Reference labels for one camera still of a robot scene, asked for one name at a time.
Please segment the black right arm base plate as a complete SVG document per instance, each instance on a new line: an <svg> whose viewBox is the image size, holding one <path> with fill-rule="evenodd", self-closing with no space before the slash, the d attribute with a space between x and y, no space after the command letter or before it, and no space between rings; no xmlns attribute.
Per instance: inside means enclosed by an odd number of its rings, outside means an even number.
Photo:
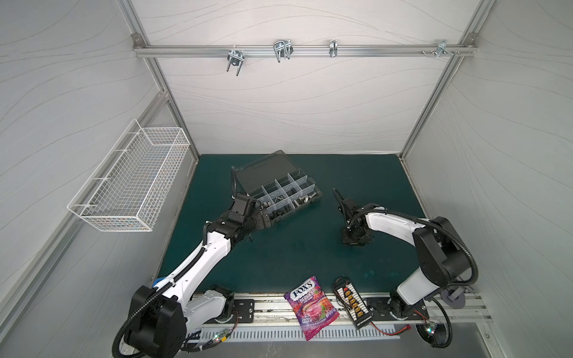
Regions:
<svg viewBox="0 0 573 358"><path fill-rule="evenodd" d="M406 304L399 296L376 296L366 299L375 321L423 321L430 316L423 301Z"/></svg>

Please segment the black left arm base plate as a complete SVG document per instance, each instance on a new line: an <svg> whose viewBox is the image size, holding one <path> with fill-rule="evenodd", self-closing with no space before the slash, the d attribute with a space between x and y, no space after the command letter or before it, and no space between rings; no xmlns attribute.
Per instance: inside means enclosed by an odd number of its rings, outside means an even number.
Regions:
<svg viewBox="0 0 573 358"><path fill-rule="evenodd" d="M255 300L236 299L234 301L234 310L237 312L239 324L251 324L255 316Z"/></svg>

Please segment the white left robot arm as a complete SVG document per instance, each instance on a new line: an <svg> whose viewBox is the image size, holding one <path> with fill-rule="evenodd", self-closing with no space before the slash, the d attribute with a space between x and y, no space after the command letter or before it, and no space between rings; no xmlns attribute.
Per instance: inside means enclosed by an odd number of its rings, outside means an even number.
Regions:
<svg viewBox="0 0 573 358"><path fill-rule="evenodd" d="M228 313L232 292L214 288L195 298L198 286L231 250L255 231L270 227L259 200L237 194L225 213L205 222L201 241L171 274L132 296L126 321L113 339L111 354L123 357L121 343L134 357L174 357L187 347L190 331Z"/></svg>

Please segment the clear plastic organizer box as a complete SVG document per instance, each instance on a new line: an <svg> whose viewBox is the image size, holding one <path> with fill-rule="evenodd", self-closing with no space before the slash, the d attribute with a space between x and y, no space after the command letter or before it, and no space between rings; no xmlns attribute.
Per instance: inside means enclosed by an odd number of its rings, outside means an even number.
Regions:
<svg viewBox="0 0 573 358"><path fill-rule="evenodd" d="M323 194L281 150L231 169L234 192L259 202L265 226L270 227L318 202Z"/></svg>

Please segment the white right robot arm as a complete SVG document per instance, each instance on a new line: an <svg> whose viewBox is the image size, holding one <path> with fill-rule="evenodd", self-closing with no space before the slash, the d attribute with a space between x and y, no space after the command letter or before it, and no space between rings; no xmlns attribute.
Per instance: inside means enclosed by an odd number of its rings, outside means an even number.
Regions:
<svg viewBox="0 0 573 358"><path fill-rule="evenodd" d="M391 292L395 307L405 310L445 289L477 281L477 261L446 218L423 219L374 203L360 206L350 198L337 204L346 245L365 246L374 232L382 232L414 247L419 268Z"/></svg>

